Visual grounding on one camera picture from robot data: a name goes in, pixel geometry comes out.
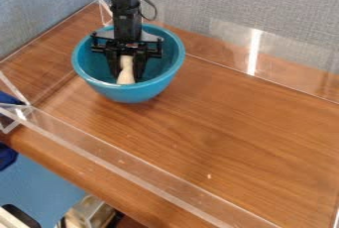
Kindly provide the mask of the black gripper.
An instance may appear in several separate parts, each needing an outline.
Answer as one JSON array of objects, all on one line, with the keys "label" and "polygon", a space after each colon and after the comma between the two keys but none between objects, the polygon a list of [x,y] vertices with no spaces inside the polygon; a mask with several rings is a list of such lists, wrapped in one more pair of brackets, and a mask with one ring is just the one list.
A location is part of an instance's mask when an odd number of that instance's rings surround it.
[{"label": "black gripper", "polygon": [[96,31],[90,36],[91,50],[95,53],[106,54],[110,72],[114,77],[119,77],[120,74],[120,54],[132,56],[136,51],[146,50],[146,52],[138,52],[134,57],[134,76],[136,81],[143,76],[147,56],[163,56],[163,38],[146,31],[142,32],[139,40],[132,42],[118,40],[114,36],[114,31]]}]

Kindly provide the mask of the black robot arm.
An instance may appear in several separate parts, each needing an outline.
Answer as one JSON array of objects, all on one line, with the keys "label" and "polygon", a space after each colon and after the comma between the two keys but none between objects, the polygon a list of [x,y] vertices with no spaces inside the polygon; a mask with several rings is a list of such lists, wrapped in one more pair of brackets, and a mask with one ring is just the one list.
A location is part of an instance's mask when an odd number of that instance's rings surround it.
[{"label": "black robot arm", "polygon": [[140,1],[157,8],[150,0],[111,0],[112,30],[91,34],[91,50],[104,54],[118,84],[134,84],[143,76],[148,60],[163,56],[163,38],[142,27],[146,16]]}]

